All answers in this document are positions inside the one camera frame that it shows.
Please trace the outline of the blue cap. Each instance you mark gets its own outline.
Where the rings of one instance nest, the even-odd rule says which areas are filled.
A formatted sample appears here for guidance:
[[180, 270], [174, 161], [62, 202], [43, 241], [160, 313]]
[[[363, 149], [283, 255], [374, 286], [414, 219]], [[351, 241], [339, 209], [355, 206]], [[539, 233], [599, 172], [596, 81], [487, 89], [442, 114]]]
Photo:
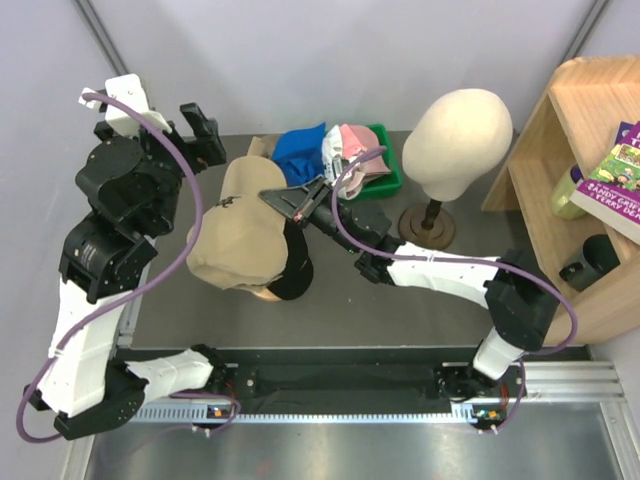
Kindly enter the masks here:
[[272, 160], [284, 174], [288, 187], [303, 185], [324, 174], [322, 143], [326, 124], [284, 133], [276, 143]]

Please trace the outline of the black cap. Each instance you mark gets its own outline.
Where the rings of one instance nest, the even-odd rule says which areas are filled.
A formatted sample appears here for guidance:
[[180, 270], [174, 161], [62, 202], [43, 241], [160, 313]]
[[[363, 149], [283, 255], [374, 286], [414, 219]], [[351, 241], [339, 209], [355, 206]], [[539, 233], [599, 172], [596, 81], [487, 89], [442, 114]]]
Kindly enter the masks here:
[[267, 290], [281, 300], [292, 301], [300, 298], [311, 286], [314, 267], [302, 229], [292, 222], [286, 222], [284, 237], [288, 249], [285, 268], [267, 286]]

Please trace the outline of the pink and white cap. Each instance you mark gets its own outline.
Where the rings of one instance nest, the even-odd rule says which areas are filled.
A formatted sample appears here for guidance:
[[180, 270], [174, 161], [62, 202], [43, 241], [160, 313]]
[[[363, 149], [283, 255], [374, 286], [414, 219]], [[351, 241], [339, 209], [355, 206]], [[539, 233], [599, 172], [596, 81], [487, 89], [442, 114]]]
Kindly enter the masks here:
[[[334, 125], [324, 137], [322, 160], [327, 157], [340, 156], [348, 160], [350, 165], [362, 154], [378, 146], [364, 146], [351, 130], [350, 124]], [[344, 177], [338, 197], [344, 200], [353, 200], [360, 193], [367, 175], [387, 173], [388, 169], [381, 157], [377, 156], [354, 167]]]

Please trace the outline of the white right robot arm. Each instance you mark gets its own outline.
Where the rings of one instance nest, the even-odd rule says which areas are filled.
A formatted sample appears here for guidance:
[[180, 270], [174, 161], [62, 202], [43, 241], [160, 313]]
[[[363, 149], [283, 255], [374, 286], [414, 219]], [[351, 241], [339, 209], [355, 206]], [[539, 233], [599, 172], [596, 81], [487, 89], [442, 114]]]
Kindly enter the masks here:
[[372, 283], [419, 287], [471, 301], [486, 309], [492, 328], [465, 367], [439, 367], [443, 397], [455, 401], [498, 389], [513, 362], [541, 351], [558, 306], [540, 275], [525, 269], [514, 250], [472, 258], [419, 247], [390, 234], [391, 221], [371, 202], [347, 205], [321, 177], [305, 185], [263, 190], [259, 198], [287, 221], [313, 225], [351, 253]]

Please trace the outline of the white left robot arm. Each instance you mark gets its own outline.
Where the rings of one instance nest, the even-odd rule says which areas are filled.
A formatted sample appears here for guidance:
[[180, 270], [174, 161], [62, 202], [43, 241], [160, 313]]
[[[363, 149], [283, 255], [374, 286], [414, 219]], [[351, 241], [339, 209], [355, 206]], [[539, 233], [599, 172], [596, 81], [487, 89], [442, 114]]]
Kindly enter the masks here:
[[158, 399], [216, 396], [227, 382], [219, 354], [204, 345], [148, 361], [113, 355], [126, 305], [148, 290], [141, 276], [156, 257], [153, 242], [174, 228], [182, 186], [226, 161], [217, 122], [184, 104], [192, 135], [181, 136], [135, 74], [84, 89], [80, 102], [104, 116], [94, 129], [98, 145], [75, 178], [90, 212], [64, 241], [54, 336], [21, 401], [52, 411], [55, 437], [65, 440], [116, 429]]

